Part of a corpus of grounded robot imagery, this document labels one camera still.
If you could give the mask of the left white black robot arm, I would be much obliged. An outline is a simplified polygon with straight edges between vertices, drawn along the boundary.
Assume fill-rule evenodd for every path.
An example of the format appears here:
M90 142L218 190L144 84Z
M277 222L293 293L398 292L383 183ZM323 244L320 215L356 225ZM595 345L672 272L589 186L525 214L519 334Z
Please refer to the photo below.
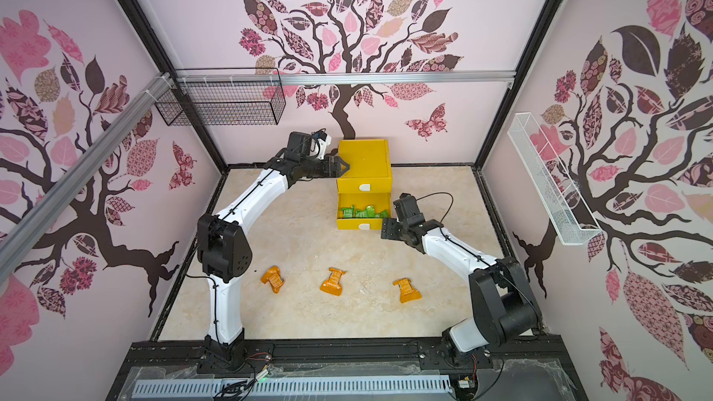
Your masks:
M338 178L349 171L348 163L328 153L331 142L324 128L291 133L287 146L264 164L241 196L198 221L198 260L210 285L212 321L204 346L207 356L222 368L234 371L245 362L241 278L254 257L247 235L270 204L296 183Z

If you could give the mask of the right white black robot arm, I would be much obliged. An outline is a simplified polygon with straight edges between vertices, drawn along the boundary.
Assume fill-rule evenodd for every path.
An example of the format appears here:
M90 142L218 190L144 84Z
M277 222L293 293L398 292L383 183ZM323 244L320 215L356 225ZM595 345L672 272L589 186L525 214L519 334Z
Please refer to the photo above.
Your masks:
M461 241L444 218L428 220L420 200L410 193L394 200L395 216L384 219L381 238L405 243L468 284L472 315L444 330L438 345L446 362L460 366L479 353L543 334L540 306L518 260L497 258Z

